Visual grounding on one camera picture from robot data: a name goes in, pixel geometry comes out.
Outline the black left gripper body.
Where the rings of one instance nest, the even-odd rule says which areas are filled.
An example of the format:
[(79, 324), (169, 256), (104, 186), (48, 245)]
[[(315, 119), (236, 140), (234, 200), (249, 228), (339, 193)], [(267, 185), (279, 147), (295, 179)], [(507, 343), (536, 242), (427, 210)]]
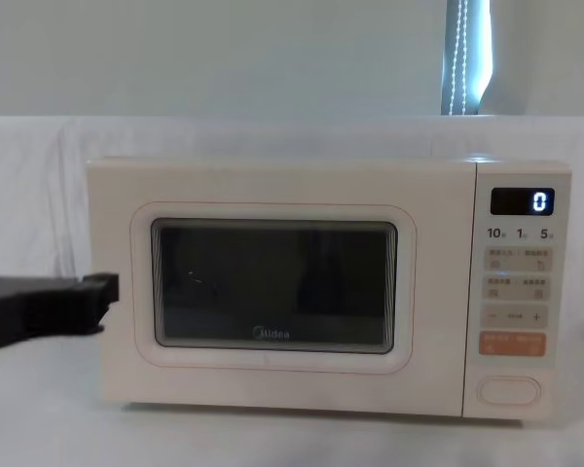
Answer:
[(102, 330), (103, 277), (0, 276), (0, 348)]

